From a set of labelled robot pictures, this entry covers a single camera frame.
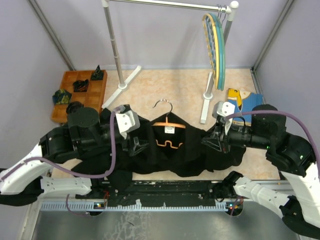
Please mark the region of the black t-shirt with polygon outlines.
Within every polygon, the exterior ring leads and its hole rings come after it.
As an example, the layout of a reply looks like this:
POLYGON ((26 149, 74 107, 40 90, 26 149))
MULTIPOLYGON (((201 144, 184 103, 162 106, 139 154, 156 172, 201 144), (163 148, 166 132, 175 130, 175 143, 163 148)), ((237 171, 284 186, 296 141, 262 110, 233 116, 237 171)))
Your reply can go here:
POLYGON ((168 115, 170 123, 183 124, 185 129, 176 128, 174 134, 165 133, 165 128, 153 126, 156 122, 165 122, 166 114, 150 121, 139 118, 140 127, 130 133, 132 137, 148 140, 149 145, 137 155, 129 155, 122 150, 121 144, 116 145, 116 163, 113 172, 107 177, 115 187, 125 189, 132 181, 133 174, 152 174, 154 172, 170 171, 180 177, 194 177, 203 171, 214 172, 239 166, 246 149, 233 146, 229 153, 216 151, 201 143, 202 138, 209 136, 209 131, 196 128, 174 113, 168 115), (172 141, 169 146, 157 146, 156 140, 164 144, 166 140, 172 141))

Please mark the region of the orange hanger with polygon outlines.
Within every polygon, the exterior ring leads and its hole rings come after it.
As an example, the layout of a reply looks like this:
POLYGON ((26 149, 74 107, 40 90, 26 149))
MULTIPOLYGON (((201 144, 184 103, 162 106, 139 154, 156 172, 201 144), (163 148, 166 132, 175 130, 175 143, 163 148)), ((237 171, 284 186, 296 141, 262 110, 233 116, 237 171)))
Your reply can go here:
MULTIPOLYGON (((153 127, 164 127, 164 132, 167 134, 174 134, 176 129, 185 129, 186 126, 183 124, 169 122, 168 115, 173 110, 173 104, 169 100, 160 99, 154 104, 153 108, 155 108, 158 105, 158 103, 161 103, 161 102, 165 102, 165 103, 170 104, 170 111, 166 113, 165 122, 155 122, 152 126, 153 127)), ((165 147, 169 146, 171 149, 175 149, 175 150, 177 150, 183 144, 181 142, 178 144, 178 146, 173 146, 173 143, 170 140, 165 140, 164 144, 160 144, 157 139, 155 141, 156 141, 157 146, 159 146, 159 147, 165 148, 165 147)))

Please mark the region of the white clothes rack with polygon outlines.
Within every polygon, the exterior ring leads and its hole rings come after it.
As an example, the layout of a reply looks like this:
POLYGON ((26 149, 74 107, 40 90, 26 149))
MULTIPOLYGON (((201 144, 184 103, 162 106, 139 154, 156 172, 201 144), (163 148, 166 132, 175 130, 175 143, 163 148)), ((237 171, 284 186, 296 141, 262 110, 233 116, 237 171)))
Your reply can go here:
MULTIPOLYGON (((164 1, 164 0, 130 0, 129 2, 136 3, 136 4, 209 11, 209 13, 206 13, 202 17, 202 25, 204 28, 206 45, 208 49, 208 55, 209 55, 210 66, 211 66, 210 73, 208 74, 206 89, 205 89, 205 92, 203 93, 203 104, 202 104, 202 109, 200 114, 200 123, 205 124, 207 122, 210 102, 213 99, 213 89, 219 90, 220 88, 219 81, 221 79, 220 72, 222 68, 221 61, 220 61, 221 44, 219 43, 220 31, 219 31, 219 28, 216 26, 214 15, 217 15, 222 25, 225 51, 226 51, 226 42, 231 30, 232 23, 235 18, 236 12, 239 8, 239 2, 236 0, 233 0, 227 6, 208 6, 208 5, 172 2, 172 1, 164 1)), ((115 33, 112 25, 110 4, 108 0, 103 0, 101 3, 104 10, 111 47, 113 51, 113 57, 114 57, 117 75, 119 79, 119 84, 116 91, 102 105, 103 108, 107 108, 118 98, 118 96, 122 92, 124 92, 128 88, 129 84, 141 72, 142 67, 138 65, 135 68, 135 70, 127 78, 123 77, 120 55, 118 52, 115 33)))

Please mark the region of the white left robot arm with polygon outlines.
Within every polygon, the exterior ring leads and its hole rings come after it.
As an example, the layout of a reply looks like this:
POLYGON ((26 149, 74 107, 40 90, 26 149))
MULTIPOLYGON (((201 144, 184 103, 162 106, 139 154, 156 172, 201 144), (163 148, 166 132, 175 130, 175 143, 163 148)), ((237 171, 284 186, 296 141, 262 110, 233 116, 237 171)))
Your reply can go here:
POLYGON ((0 203, 21 207, 50 195, 97 199, 104 192, 103 180, 126 189, 134 172, 130 151, 139 141, 136 133, 148 124, 129 105, 102 112, 77 109, 18 163, 1 169, 0 203))

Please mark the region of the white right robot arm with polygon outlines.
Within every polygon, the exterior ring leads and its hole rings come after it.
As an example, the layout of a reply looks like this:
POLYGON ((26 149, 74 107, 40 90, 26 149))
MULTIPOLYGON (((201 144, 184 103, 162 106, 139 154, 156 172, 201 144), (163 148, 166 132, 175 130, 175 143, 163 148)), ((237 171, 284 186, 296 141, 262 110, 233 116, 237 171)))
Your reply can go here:
POLYGON ((251 125, 232 127, 233 119, 243 118, 235 106, 219 101, 212 115, 216 124, 203 143, 226 155, 232 147, 265 149, 265 157, 290 183, 294 195, 271 190, 241 173, 232 171, 213 188, 216 198, 250 199, 278 215, 283 223, 298 235, 312 239, 320 237, 320 155, 311 134, 305 137, 288 133, 286 119, 290 114, 269 104, 249 111, 251 125))

